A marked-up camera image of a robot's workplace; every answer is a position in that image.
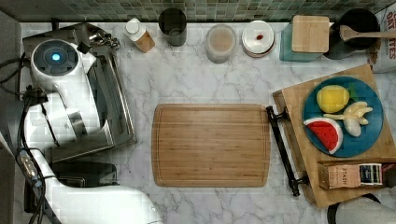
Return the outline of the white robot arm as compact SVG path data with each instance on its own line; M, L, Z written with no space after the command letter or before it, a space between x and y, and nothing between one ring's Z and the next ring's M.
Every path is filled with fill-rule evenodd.
M45 40L32 52L32 77L49 98L24 111L20 133L23 147L33 154L44 177L43 195L49 210L61 224L163 224L144 192L123 186L66 186L44 156L47 148L101 130L88 79L95 61L91 53L61 39Z

